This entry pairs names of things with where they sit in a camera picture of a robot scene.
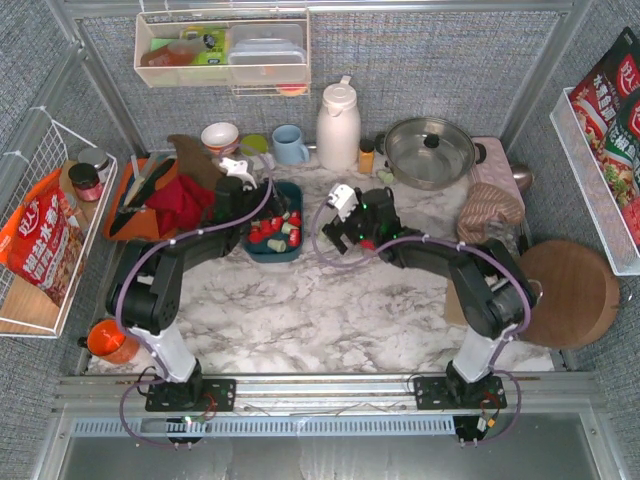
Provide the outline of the teal storage basket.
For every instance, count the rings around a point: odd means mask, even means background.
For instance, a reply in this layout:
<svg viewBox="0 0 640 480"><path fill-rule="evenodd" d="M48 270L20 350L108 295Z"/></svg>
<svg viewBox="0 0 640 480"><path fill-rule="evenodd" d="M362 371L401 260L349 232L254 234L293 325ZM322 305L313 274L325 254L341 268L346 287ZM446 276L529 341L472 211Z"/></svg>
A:
<svg viewBox="0 0 640 480"><path fill-rule="evenodd" d="M257 263L276 264L288 263L296 260L301 251L304 240L303 227L303 194L300 187L294 183L287 181L277 181L275 186L285 196L285 213L282 216L272 217L270 220L275 230L270 237L263 237L259 233L259 225L261 220L252 221L250 231L243 240L243 248L249 257ZM296 226L301 232L301 243L297 248L288 245L288 235L281 232L281 227L285 222ZM267 247L269 239L284 240L287 243L287 249L283 253L277 253Z"/></svg>

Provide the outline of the striped pink cloth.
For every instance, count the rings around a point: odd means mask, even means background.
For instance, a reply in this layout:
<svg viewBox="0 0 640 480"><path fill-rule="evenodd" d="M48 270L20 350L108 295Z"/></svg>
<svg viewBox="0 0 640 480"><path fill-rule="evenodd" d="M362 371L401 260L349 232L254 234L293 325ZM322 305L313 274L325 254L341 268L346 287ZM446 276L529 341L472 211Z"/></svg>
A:
<svg viewBox="0 0 640 480"><path fill-rule="evenodd" d="M524 217L523 205L507 192L491 184L475 183L469 188L466 203L459 214L457 237L464 242L467 234L481 233L481 243L490 239L500 240L510 254L518 256L516 228Z"/></svg>

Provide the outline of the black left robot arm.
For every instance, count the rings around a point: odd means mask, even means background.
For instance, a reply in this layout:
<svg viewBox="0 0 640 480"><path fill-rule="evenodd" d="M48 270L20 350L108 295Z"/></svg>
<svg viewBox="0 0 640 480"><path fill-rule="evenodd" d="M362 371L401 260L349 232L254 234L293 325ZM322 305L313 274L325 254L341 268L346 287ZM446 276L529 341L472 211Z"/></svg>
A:
<svg viewBox="0 0 640 480"><path fill-rule="evenodd" d="M200 362L175 323L184 273L229 255L250 222L282 205L271 178L249 192L235 178L218 187L211 220L158 243L128 242L107 296L107 311L152 357L157 380L184 388L202 382Z"/></svg>

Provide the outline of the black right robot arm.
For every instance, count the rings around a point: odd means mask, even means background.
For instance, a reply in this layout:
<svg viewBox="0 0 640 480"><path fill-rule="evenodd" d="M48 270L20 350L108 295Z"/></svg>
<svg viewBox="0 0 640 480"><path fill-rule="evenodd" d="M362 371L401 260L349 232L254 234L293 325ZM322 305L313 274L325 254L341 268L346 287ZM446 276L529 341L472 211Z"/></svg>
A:
<svg viewBox="0 0 640 480"><path fill-rule="evenodd" d="M417 269L453 284L467 332L449 362L445 384L455 401L485 390L505 343L531 320L537 297L505 245L496 239L466 244L440 239L402 225L390 188L366 192L334 185L323 204L335 217L322 232L341 254L369 242L373 256L400 269Z"/></svg>

